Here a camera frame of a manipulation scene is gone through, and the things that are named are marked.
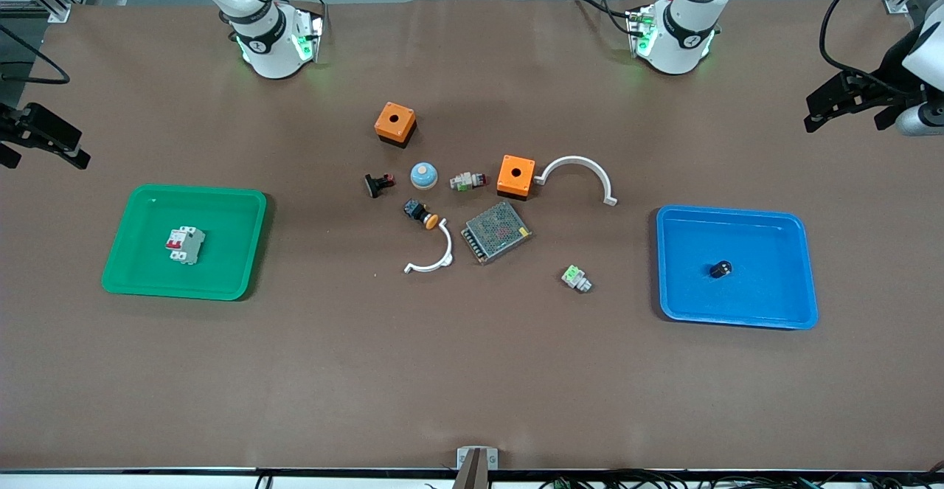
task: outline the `brown table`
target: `brown table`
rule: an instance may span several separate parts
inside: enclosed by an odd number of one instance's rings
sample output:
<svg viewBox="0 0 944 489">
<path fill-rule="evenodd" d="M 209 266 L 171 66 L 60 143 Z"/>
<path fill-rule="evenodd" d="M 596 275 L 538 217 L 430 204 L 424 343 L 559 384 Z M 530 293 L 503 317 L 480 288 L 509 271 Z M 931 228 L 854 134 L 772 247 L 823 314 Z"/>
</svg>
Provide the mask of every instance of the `brown table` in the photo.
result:
<svg viewBox="0 0 944 489">
<path fill-rule="evenodd" d="M 416 1 L 331 10 L 323 63 L 266 81 L 216 9 L 75 8 L 44 51 L 73 76 L 30 86 L 84 130 L 85 172 L 26 150 L 2 174 L 0 465 L 438 466 L 496 445 L 506 468 L 923 469 L 944 449 L 944 139 L 869 115 L 803 132 L 823 1 L 736 1 L 697 72 L 658 75 L 572 2 Z M 874 66 L 907 30 L 846 1 L 835 55 Z M 372 125 L 414 107 L 407 150 Z M 493 189 L 558 170 L 519 212 L 530 243 L 479 267 L 400 208 L 462 223 Z M 400 184 L 371 200 L 365 173 Z M 271 198 L 243 301 L 106 294 L 101 271 L 144 183 Z M 782 332 L 665 321 L 652 216 L 664 204 L 782 210 L 807 226 L 820 320 Z M 570 263 L 594 291 L 558 280 Z"/>
</svg>

